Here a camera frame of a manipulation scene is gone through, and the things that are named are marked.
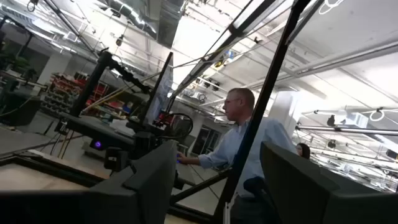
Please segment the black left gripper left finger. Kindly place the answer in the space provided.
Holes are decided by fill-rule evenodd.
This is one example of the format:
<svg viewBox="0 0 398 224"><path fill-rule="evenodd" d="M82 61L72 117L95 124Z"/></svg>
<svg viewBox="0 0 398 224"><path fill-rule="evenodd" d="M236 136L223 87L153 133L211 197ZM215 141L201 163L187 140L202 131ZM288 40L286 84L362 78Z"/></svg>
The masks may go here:
<svg viewBox="0 0 398 224"><path fill-rule="evenodd" d="M82 190L3 190L1 223L163 223L176 172L177 143L161 144L108 179L28 151L1 155L16 163L82 185Z"/></svg>

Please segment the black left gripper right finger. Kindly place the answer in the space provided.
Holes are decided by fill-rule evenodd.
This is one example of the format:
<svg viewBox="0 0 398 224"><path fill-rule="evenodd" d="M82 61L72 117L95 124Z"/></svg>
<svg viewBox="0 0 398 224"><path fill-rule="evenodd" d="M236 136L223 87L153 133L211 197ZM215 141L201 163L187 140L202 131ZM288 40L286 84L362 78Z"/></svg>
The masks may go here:
<svg viewBox="0 0 398 224"><path fill-rule="evenodd" d="M382 193L270 142L261 164L282 223L397 224L397 194Z"/></svg>

